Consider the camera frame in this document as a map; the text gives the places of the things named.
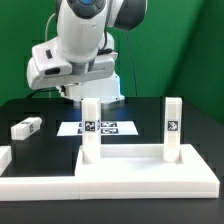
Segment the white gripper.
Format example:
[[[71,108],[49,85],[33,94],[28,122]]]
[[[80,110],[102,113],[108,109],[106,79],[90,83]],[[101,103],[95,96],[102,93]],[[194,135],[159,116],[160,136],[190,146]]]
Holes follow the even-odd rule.
[[[27,66],[27,81],[31,89],[43,89],[109,78],[115,68],[118,53],[101,50],[90,64],[84,67],[67,61],[57,52],[56,39],[32,48]]]

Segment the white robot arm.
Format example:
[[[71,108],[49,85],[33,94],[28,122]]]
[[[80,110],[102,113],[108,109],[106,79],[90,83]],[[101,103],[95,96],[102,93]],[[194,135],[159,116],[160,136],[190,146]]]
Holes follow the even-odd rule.
[[[57,0],[57,36],[32,48],[27,81],[34,90],[55,87],[74,102],[122,101],[115,72],[118,53],[109,27],[130,31],[144,19],[147,0]]]

